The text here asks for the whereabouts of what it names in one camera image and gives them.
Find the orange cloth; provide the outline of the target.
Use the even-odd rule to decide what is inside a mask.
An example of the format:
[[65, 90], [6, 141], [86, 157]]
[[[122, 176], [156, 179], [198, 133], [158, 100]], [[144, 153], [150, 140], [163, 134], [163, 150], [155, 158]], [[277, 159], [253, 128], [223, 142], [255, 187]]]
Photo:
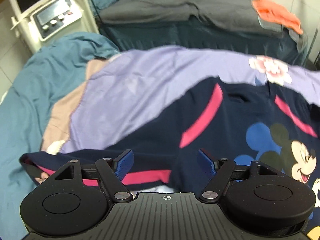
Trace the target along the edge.
[[262, 20], [285, 26], [299, 35], [303, 34], [300, 19], [282, 5], [270, 0], [252, 0], [251, 3]]

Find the purple floral bed sheet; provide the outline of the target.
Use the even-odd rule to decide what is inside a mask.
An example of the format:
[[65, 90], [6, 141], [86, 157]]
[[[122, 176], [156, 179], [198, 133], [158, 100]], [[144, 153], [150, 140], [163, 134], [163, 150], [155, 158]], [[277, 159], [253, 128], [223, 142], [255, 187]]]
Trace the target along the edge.
[[276, 83], [319, 104], [319, 72], [262, 55], [164, 46], [87, 63], [85, 80], [53, 106], [41, 149], [103, 149], [157, 117], [200, 81]]

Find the teal blanket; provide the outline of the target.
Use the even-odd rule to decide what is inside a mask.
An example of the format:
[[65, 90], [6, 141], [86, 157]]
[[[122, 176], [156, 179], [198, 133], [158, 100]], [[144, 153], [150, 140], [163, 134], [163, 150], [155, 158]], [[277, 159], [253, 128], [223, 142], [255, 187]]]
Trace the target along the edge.
[[119, 51], [103, 35], [74, 33], [42, 47], [17, 75], [1, 103], [1, 239], [27, 234], [20, 203], [35, 183], [19, 158], [39, 151], [54, 103], [84, 82], [88, 61]]

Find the navy Mickey Mouse kids shirt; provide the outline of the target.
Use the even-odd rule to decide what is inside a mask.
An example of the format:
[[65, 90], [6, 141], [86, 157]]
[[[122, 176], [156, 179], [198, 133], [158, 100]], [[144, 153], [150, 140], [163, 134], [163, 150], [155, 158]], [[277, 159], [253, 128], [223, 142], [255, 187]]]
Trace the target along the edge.
[[107, 148], [22, 160], [49, 173], [21, 203], [27, 239], [319, 239], [319, 108], [273, 83], [207, 78]]

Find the grey quilt on dark bed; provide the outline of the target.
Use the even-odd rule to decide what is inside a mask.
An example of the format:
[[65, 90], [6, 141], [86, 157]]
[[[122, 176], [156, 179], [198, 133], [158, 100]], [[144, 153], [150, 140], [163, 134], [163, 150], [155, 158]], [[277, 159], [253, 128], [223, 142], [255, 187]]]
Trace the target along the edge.
[[252, 0], [119, 0], [100, 12], [103, 23], [129, 24], [187, 21], [201, 23], [231, 32], [282, 37], [288, 31], [298, 51], [308, 45], [308, 37], [285, 26], [262, 20]]

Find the white bedside machine with panel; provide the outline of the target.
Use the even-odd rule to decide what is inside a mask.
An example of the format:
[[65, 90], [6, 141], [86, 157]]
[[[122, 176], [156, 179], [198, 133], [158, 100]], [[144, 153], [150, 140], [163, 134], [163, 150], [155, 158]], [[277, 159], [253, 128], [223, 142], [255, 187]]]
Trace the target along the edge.
[[98, 33], [90, 0], [9, 0], [12, 30], [31, 53], [72, 33]]

